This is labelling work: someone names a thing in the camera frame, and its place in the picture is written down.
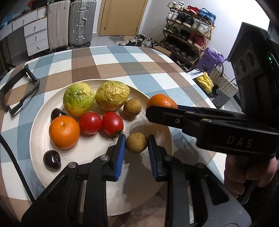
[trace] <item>camera lens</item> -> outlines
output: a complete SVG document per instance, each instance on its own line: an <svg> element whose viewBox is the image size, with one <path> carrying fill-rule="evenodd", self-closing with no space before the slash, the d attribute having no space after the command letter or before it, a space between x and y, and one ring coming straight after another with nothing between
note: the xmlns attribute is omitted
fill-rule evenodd
<svg viewBox="0 0 279 227"><path fill-rule="evenodd" d="M255 66L255 60L254 60L253 54L250 51L247 52L247 59L248 59L249 65L253 68Z"/></svg>
<svg viewBox="0 0 279 227"><path fill-rule="evenodd" d="M238 71L238 68L237 68L237 67L234 67L234 74L235 74L236 76L239 75L239 71Z"/></svg>
<svg viewBox="0 0 279 227"><path fill-rule="evenodd" d="M239 60L239 67L240 67L240 71L245 74L246 73L246 65L243 61L243 59L240 59Z"/></svg>

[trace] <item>red tomato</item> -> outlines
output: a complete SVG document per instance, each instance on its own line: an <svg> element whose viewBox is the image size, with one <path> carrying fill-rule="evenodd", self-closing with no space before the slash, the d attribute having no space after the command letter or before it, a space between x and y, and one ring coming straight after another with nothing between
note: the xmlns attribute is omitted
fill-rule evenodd
<svg viewBox="0 0 279 227"><path fill-rule="evenodd" d="M88 135L96 134L102 127L102 119L97 113L88 112L80 118L80 130Z"/></svg>
<svg viewBox="0 0 279 227"><path fill-rule="evenodd" d="M124 128L123 120L115 112L106 112L104 114L102 126L106 134L110 136L119 136Z"/></svg>

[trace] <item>human hand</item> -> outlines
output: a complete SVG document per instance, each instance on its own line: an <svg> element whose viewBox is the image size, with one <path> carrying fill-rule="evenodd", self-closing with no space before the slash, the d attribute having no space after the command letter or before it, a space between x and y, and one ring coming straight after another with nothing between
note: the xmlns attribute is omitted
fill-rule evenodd
<svg viewBox="0 0 279 227"><path fill-rule="evenodd" d="M246 172L237 167L236 160L236 156L227 155L224 171L224 185L235 198L243 194L246 180L259 180L257 186L262 188L269 184L277 170L276 157L253 165Z"/></svg>

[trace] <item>plate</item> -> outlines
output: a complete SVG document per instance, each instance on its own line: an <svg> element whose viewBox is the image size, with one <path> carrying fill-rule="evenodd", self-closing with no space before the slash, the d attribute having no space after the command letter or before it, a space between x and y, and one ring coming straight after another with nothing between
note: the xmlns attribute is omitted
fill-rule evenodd
<svg viewBox="0 0 279 227"><path fill-rule="evenodd" d="M99 86L106 81L103 79L91 79L83 82L87 83L95 93ZM65 110L62 100L66 88L64 87L58 91L41 107L31 128L29 141L31 161L39 180L45 188L69 162L77 162L79 165L92 162L95 158L105 154L107 148L117 142L117 138L110 138L101 130L92 136L81 134L78 143L68 150L60 150L51 143L49 125L52 110L60 108L70 116ZM142 110L135 119L127 117L123 113L123 108L116 112L123 119L124 134L127 137L135 132L141 132L146 136L154 134L157 144L165 147L167 153L172 155L173 146L169 127L150 123L145 117L146 104L149 97L130 87L129 99L132 98L138 99L142 104ZM96 102L94 102L91 111L98 113L101 117L105 113ZM48 150L59 152L62 163L60 171L52 172L44 166L43 155ZM155 182L152 176L147 148L138 155L131 154L126 150L119 181L107 181L108 216L123 214L140 206L155 195L162 184Z"/></svg>

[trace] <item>yellow plastic bag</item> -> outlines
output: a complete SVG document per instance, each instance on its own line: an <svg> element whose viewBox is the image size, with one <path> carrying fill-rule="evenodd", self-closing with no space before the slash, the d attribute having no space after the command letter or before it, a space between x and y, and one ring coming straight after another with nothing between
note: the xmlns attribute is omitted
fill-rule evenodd
<svg viewBox="0 0 279 227"><path fill-rule="evenodd" d="M197 77L196 80L206 92L212 93L213 83L207 75L207 72L204 72L203 75Z"/></svg>

